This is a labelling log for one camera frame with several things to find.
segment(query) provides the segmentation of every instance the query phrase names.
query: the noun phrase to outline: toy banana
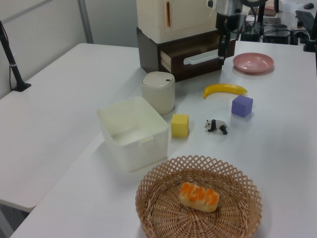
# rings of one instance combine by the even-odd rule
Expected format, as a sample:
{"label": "toy banana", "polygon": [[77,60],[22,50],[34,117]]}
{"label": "toy banana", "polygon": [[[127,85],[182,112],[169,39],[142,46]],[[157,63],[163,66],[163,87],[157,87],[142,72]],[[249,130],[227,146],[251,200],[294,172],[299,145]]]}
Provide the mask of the toy banana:
{"label": "toy banana", "polygon": [[214,92],[226,92],[226,93],[235,93],[235,94],[245,94],[247,90],[244,87],[228,84],[228,83],[217,83],[209,85],[204,90],[204,99],[211,93]]}

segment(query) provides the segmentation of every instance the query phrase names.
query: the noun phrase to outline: keyboard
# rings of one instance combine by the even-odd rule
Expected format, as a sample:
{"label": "keyboard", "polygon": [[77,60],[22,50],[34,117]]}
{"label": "keyboard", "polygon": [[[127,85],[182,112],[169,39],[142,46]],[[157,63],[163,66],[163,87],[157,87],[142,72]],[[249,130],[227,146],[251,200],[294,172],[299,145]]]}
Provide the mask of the keyboard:
{"label": "keyboard", "polygon": [[310,34],[313,29],[314,16],[308,11],[295,11],[298,20],[303,22],[303,26],[306,28],[307,32]]}

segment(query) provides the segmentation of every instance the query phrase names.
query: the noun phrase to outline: cabinet door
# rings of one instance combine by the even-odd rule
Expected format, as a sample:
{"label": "cabinet door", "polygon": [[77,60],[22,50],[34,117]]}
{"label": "cabinet door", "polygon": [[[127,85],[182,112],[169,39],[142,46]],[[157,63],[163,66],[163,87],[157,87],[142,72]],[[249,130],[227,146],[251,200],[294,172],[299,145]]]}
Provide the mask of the cabinet door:
{"label": "cabinet door", "polygon": [[165,32],[178,31],[215,21],[208,0],[164,0]]}

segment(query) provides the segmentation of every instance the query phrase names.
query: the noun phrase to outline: yellow cube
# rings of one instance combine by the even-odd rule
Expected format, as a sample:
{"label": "yellow cube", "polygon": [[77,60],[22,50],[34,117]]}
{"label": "yellow cube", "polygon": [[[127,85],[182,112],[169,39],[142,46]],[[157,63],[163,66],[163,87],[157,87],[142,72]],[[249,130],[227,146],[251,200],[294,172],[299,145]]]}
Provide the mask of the yellow cube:
{"label": "yellow cube", "polygon": [[187,137],[188,136],[188,121],[189,116],[184,114],[173,114],[170,129],[174,137]]}

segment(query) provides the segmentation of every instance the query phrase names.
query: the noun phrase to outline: pastry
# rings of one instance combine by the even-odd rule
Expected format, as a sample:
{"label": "pastry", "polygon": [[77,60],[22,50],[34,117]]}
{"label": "pastry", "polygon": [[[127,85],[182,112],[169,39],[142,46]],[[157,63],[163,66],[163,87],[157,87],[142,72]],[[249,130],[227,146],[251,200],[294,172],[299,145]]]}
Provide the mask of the pastry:
{"label": "pastry", "polygon": [[185,205],[203,212],[216,210],[219,194],[213,189],[204,189],[188,182],[183,183],[179,192],[179,201]]}

